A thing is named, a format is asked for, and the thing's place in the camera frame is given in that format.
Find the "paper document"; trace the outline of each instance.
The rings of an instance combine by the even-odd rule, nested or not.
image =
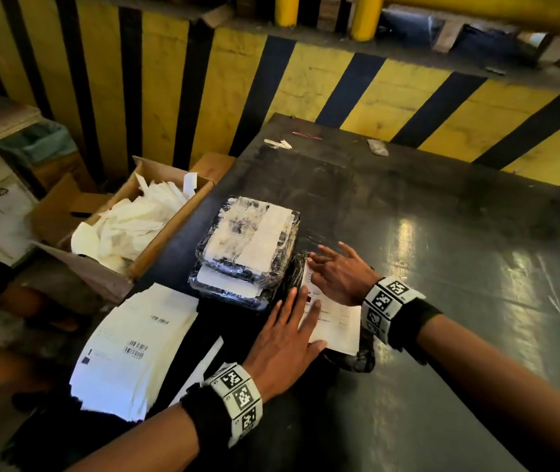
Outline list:
[[[321,314],[310,342],[323,339],[328,342],[328,349],[354,356],[358,352],[360,339],[360,306],[344,306],[329,299],[311,283],[312,273],[312,270],[306,265],[302,277],[302,285],[306,285],[310,292],[306,311],[310,310],[315,300],[319,300],[321,301]]]
[[[184,396],[186,396],[186,391],[188,390],[188,388],[190,388],[193,384],[203,382],[203,379],[204,379],[203,375],[204,375],[205,371],[207,370],[208,367],[210,367],[210,364],[214,361],[214,358],[216,357],[216,355],[219,354],[219,351],[221,350],[222,347],[223,347],[223,338],[221,338],[219,336],[219,339],[216,340],[214,342],[213,347],[210,348],[210,350],[207,353],[205,353],[204,358],[201,360],[201,362],[197,365],[197,367],[192,372],[190,377],[183,384],[182,388],[176,394],[176,396],[171,401],[171,403],[168,405],[168,407],[171,407],[172,405],[180,402],[180,400]]]
[[[198,300],[154,284],[96,328],[70,379],[81,409],[142,421],[197,317]]]

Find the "crumpled paper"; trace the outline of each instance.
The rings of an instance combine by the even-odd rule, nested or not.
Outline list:
[[[94,225],[81,222],[72,234],[70,249],[85,255],[117,273],[124,274],[129,264],[149,246],[166,223],[195,195],[197,173],[183,178],[183,192],[174,182],[146,183],[135,174],[143,195],[133,202],[123,199],[99,214]]]

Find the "trash bag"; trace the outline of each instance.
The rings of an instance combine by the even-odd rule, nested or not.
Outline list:
[[[77,151],[68,129],[55,121],[44,120],[0,140],[0,150],[13,155],[26,167]]]

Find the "small plastic bag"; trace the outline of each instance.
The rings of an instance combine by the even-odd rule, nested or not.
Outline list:
[[[228,277],[201,262],[197,262],[190,272],[188,283],[206,298],[226,301],[232,305],[243,306],[255,311],[265,311],[277,289],[277,287],[265,289]]]
[[[279,285],[298,236],[300,215],[247,197],[230,197],[199,242],[204,265],[263,288]]]

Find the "black table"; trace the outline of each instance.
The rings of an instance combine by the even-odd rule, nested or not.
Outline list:
[[[265,138],[293,149],[265,147]],[[226,197],[248,196],[301,212],[296,251],[338,240],[354,246],[376,270],[402,277],[560,390],[560,188],[388,149],[388,157],[375,156],[361,136],[276,114],[134,292],[158,282],[195,295],[187,284],[195,246]],[[151,412],[168,405],[219,334],[226,345],[216,362],[242,361],[262,320],[200,303]],[[221,458],[221,470],[523,469],[432,369],[381,344],[376,356],[371,374],[318,360],[265,405],[259,427]],[[24,470],[42,461],[61,469],[130,427],[78,412],[62,396],[25,423],[6,459]]]

